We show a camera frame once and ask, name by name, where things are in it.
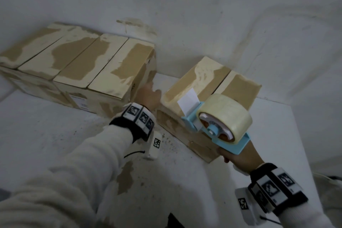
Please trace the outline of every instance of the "tape dispenser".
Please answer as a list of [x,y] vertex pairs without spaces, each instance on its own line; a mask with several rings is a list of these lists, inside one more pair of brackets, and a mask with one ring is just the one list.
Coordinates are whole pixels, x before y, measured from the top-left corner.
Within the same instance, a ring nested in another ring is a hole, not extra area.
[[[188,97],[178,101],[182,108],[183,100],[189,102],[189,97],[194,98],[193,89],[188,92]],[[221,94],[212,94],[205,102],[192,103],[193,107],[183,113],[182,117],[188,130],[193,132],[203,131],[213,143],[233,153],[240,154],[250,140],[247,129],[252,124],[249,112],[235,100]]]

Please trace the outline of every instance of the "wrist strap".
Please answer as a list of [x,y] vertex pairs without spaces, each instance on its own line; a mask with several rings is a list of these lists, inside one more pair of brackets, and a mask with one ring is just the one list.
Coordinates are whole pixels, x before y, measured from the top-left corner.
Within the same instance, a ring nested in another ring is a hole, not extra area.
[[265,213],[277,216],[285,209],[308,201],[302,188],[282,168],[271,163],[251,172],[248,190]]
[[110,124],[130,129],[133,142],[140,138],[147,141],[156,122],[154,115],[137,103],[127,104],[123,109],[124,111],[117,114]]

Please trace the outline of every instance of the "clear tape roll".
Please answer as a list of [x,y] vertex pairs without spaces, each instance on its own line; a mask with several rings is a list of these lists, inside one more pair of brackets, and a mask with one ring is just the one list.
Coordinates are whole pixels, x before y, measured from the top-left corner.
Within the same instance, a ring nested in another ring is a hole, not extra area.
[[225,124],[235,138],[231,144],[237,144],[253,122],[251,115],[242,105],[221,94],[208,97],[196,112],[198,119],[201,113],[212,115]]

